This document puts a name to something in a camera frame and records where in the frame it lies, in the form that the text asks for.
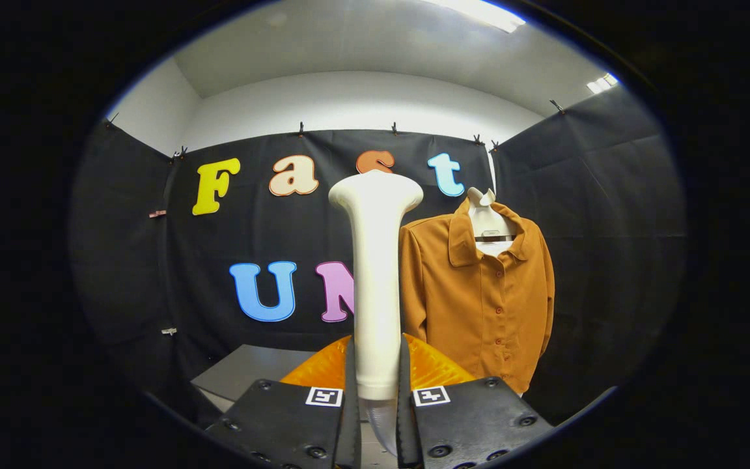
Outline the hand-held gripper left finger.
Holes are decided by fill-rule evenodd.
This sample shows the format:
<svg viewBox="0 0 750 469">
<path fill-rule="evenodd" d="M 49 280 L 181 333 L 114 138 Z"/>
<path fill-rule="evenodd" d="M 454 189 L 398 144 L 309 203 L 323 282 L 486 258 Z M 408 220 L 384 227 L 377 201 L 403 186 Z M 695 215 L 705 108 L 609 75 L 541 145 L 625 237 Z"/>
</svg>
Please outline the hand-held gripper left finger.
<svg viewBox="0 0 750 469">
<path fill-rule="evenodd" d="M 350 335 L 282 380 L 258 379 L 209 425 L 235 468 L 358 468 L 362 436 Z"/>
</svg>

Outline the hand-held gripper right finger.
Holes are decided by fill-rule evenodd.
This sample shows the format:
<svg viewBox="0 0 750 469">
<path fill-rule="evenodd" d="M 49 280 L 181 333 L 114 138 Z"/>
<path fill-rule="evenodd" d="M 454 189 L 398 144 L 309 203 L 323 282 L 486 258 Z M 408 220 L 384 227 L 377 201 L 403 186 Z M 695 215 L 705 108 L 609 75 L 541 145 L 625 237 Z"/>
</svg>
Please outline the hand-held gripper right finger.
<svg viewBox="0 0 750 469">
<path fill-rule="evenodd" d="M 403 335 L 396 445 L 401 468 L 496 468 L 538 445 L 553 425 L 500 377 L 475 378 Z"/>
</svg>

